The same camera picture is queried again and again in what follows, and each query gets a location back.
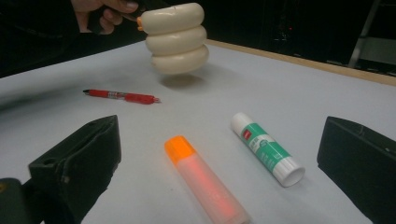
red pen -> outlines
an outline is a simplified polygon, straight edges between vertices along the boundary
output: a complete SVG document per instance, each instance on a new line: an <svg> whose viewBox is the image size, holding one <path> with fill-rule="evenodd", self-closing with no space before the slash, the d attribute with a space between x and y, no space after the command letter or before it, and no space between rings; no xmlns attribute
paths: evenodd
<svg viewBox="0 0 396 224"><path fill-rule="evenodd" d="M139 103L143 105L151 105L153 103L160 103L160 99L153 95L127 93L118 91L99 91L99 90L85 90L86 95L104 97L110 99L123 99L127 102Z"/></svg>

white table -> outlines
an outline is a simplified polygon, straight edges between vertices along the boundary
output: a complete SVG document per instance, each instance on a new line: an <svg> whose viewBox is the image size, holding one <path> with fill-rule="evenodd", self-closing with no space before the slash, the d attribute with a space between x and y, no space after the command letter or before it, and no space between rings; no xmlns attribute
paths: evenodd
<svg viewBox="0 0 396 224"><path fill-rule="evenodd" d="M252 223L371 223L316 161L328 116L396 139L396 88L208 45L186 76L158 74L144 42L0 79L0 177L27 165L87 122L117 115L122 162L83 223L210 223L164 152L182 134L246 208ZM153 94L161 104L90 97L86 89ZM253 117L306 168L282 188L233 133Z"/></svg>

dark sleeve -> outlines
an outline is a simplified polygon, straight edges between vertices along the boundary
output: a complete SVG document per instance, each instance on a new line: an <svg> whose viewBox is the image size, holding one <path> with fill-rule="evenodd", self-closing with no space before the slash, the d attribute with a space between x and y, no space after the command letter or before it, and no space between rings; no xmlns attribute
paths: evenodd
<svg viewBox="0 0 396 224"><path fill-rule="evenodd" d="M78 34L70 0L0 0L0 77L62 54Z"/></svg>

highlighter marker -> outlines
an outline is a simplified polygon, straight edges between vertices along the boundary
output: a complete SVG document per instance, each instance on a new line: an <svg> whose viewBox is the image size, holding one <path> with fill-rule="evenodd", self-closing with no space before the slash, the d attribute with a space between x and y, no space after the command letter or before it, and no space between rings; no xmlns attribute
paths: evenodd
<svg viewBox="0 0 396 224"><path fill-rule="evenodd" d="M248 115L235 114L231 126L283 187L292 186L303 178L305 168Z"/></svg>
<svg viewBox="0 0 396 224"><path fill-rule="evenodd" d="M185 137L169 139L165 151L213 223L249 223L245 209Z"/></svg>

orange highlighter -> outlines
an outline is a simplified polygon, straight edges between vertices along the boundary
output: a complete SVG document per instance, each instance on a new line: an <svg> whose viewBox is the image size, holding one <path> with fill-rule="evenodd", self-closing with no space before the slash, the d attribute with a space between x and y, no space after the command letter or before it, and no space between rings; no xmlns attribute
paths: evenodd
<svg viewBox="0 0 396 224"><path fill-rule="evenodd" d="M165 151L213 223L249 223L245 209L185 137L169 139Z"/></svg>

